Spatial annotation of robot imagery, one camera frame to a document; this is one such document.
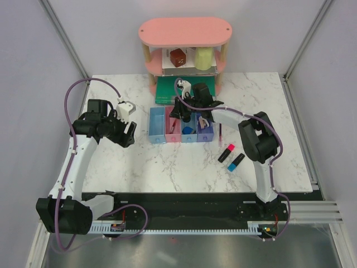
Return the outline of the blue grey eraser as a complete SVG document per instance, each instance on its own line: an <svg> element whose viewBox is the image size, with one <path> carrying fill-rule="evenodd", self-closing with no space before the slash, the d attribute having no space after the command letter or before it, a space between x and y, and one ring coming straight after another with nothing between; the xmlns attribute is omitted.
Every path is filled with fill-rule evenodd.
<svg viewBox="0 0 357 268"><path fill-rule="evenodd" d="M182 130L182 134L183 135L191 135L191 134L194 134L195 133L195 130L191 127L184 127L183 130Z"/></svg>

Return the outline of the red orange-tip pen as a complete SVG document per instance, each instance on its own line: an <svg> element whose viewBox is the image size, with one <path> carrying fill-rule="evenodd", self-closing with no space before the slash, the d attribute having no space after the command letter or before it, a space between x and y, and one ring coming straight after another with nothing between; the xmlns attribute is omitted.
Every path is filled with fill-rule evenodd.
<svg viewBox="0 0 357 268"><path fill-rule="evenodd" d="M176 127L177 119L174 119L172 122L172 126L170 127L169 134L173 134L175 127Z"/></svg>

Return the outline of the small pink white stapler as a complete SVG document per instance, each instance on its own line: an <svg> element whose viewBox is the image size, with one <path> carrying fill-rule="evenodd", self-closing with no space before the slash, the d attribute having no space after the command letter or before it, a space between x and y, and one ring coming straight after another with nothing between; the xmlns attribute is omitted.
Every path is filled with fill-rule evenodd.
<svg viewBox="0 0 357 268"><path fill-rule="evenodd" d="M202 116L199 117L199 119L197 120L198 125L200 127L201 130L206 129L208 127L210 127L210 123L207 119L203 118Z"/></svg>

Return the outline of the four-compartment blue pink organizer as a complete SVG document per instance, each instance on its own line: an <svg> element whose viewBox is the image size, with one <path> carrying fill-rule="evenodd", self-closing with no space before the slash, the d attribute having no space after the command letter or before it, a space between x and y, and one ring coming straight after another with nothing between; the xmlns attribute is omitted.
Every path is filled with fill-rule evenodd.
<svg viewBox="0 0 357 268"><path fill-rule="evenodd" d="M169 116L173 106L152 107L149 113L148 138L151 143L194 143L194 142L211 142L214 138L213 123L210 127L201 130L197 120L201 116L199 113L191 114L189 123L177 119L176 127L173 134L169 134L170 127L175 118ZM194 134L183 135L184 127L191 127L195 130Z"/></svg>

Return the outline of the dark red pink pen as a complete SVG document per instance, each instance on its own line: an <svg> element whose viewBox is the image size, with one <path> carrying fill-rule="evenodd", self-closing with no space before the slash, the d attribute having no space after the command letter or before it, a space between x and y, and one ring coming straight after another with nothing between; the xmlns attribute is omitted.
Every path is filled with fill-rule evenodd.
<svg viewBox="0 0 357 268"><path fill-rule="evenodd" d="M222 124L219 124L219 146L222 147L223 144L223 128Z"/></svg>

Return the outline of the pink black highlighter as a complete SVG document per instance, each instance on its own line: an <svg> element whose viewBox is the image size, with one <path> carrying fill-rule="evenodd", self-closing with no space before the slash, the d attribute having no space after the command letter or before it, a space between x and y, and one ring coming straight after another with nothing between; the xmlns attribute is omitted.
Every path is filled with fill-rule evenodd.
<svg viewBox="0 0 357 268"><path fill-rule="evenodd" d="M230 154L231 152L235 149L235 145L230 144L224 151L223 153L219 156L218 162L222 163Z"/></svg>

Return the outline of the blue black highlighter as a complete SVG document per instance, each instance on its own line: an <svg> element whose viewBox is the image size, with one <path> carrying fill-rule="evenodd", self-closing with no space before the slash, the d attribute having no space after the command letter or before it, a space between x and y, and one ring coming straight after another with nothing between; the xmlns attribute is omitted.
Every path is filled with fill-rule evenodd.
<svg viewBox="0 0 357 268"><path fill-rule="evenodd" d="M245 158L245 155L243 153L239 154L228 166L228 170L230 172L233 172L244 158Z"/></svg>

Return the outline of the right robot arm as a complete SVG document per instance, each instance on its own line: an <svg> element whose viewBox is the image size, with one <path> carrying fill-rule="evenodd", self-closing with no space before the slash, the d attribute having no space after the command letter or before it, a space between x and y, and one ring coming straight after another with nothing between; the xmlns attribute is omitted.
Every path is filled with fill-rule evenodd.
<svg viewBox="0 0 357 268"><path fill-rule="evenodd" d="M282 154L282 143L264 112L249 115L229 108L214 100L205 83L191 85L177 78L174 109L170 117L189 122L193 112L209 122L220 123L239 131L245 155L253 162L257 182L256 215L270 219L279 206L278 191L274 186L272 164Z"/></svg>

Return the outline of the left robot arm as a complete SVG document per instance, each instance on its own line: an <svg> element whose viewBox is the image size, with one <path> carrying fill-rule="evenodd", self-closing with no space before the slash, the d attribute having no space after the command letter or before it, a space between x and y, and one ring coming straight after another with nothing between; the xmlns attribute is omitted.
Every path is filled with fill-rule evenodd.
<svg viewBox="0 0 357 268"><path fill-rule="evenodd" d="M127 148L134 144L136 123L129 116L136 106L121 101L114 107L111 102L90 99L87 111L72 122L69 148L61 173L47 198L40 198L36 210L51 233L85 235L94 220L102 215L118 219L122 205L109 194L99 194L87 201L82 199L84 179L90 160L99 142L107 138Z"/></svg>

